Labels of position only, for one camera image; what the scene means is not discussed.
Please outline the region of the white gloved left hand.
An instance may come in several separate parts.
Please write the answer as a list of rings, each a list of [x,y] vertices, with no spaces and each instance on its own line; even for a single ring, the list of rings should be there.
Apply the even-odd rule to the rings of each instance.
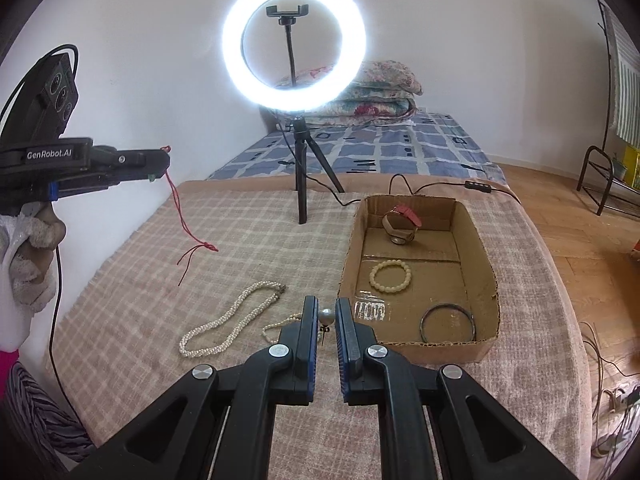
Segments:
[[[66,225],[49,203],[29,203],[1,217],[1,350],[18,350],[32,319],[55,294],[50,270]]]

